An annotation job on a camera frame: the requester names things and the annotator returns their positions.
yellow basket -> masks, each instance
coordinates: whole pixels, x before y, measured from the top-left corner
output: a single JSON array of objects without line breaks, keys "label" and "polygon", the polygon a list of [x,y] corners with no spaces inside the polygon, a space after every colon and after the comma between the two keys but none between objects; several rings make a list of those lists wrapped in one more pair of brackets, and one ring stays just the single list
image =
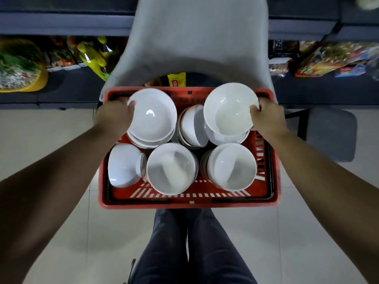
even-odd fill
[{"label": "yellow basket", "polygon": [[[16,44],[20,44],[20,43],[24,43],[24,44],[27,43],[27,44],[33,45],[38,50],[40,57],[41,57],[41,60],[42,60],[41,51],[32,41],[29,41],[29,40],[24,40],[24,39],[0,40],[0,50],[5,45],[7,45],[7,46],[12,45],[12,44],[16,45]],[[0,89],[0,93],[35,92],[35,91],[43,89],[47,84],[47,80],[49,79],[49,72],[47,71],[47,69],[44,65],[41,65],[41,64],[38,64],[38,65],[40,67],[40,71],[38,72],[38,75],[35,78],[35,80],[30,85],[23,87],[21,89],[6,89],[6,90]]]}]

yellow bottle cap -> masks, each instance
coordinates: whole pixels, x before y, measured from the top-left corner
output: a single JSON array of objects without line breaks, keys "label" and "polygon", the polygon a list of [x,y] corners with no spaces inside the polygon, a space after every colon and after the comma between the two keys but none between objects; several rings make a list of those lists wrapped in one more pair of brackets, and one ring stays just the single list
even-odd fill
[{"label": "yellow bottle cap", "polygon": [[98,36],[97,37],[98,41],[102,43],[103,45],[107,43],[107,37],[104,36]]},{"label": "yellow bottle cap", "polygon": [[87,51],[87,49],[86,49],[86,45],[83,44],[83,43],[80,43],[80,44],[78,45],[78,50],[79,50],[79,52],[85,53],[85,52]]},{"label": "yellow bottle cap", "polygon": [[107,61],[103,58],[98,58],[97,63],[99,64],[99,66],[107,66]]}]

person's right arm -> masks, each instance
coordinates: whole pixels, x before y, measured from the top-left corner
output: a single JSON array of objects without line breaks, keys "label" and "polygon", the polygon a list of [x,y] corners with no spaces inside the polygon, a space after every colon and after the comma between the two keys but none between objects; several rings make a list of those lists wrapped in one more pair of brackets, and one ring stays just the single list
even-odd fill
[{"label": "person's right arm", "polygon": [[379,283],[379,189],[331,161],[287,129],[284,109],[260,98],[254,128],[277,152],[320,224],[367,282]]}]

person's left arm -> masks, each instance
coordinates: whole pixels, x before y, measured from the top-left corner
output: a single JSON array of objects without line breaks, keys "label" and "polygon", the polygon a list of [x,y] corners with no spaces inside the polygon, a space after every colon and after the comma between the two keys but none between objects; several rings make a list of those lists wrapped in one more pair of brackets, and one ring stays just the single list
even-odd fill
[{"label": "person's left arm", "polygon": [[0,282],[22,283],[133,113],[134,103],[106,102],[90,130],[0,182]]}]

white plastic chair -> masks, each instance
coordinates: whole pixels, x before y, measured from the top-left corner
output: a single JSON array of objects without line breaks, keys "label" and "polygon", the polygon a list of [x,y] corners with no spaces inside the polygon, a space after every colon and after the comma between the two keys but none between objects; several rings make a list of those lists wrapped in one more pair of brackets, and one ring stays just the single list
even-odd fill
[{"label": "white plastic chair", "polygon": [[266,0],[139,0],[128,45],[101,94],[197,72],[274,91]]}]

